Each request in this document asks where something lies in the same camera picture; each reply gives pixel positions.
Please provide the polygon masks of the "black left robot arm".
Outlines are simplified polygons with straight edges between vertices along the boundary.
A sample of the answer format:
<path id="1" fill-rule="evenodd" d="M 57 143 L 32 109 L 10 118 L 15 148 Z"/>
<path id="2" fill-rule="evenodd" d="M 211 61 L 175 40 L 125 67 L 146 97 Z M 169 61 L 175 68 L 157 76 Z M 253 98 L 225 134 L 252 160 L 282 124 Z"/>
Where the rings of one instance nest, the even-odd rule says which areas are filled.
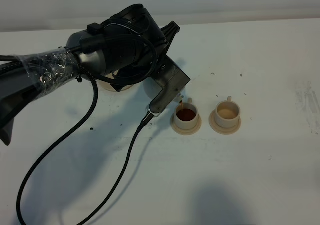
<path id="1" fill-rule="evenodd" d="M 142 4 L 70 36 L 66 46 L 38 54 L 2 56 L 0 138 L 12 140 L 15 117 L 31 102 L 75 79 L 102 81 L 116 92 L 152 79 L 160 91 L 148 111 L 158 116 L 190 78 L 168 56 L 180 27 L 159 27 Z"/>

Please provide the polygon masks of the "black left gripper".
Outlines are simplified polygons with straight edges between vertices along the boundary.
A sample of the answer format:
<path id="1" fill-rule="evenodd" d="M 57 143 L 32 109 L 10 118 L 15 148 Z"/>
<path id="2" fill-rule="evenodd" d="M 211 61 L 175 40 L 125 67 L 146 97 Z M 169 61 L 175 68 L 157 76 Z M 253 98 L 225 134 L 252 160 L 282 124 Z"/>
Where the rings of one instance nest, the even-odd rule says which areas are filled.
<path id="1" fill-rule="evenodd" d="M 134 4 L 87 26 L 81 37 L 81 73 L 113 86 L 152 78 L 162 87 L 172 81 L 182 90 L 190 78 L 167 55 L 179 31 L 174 21 L 160 28 L 143 5 Z"/>

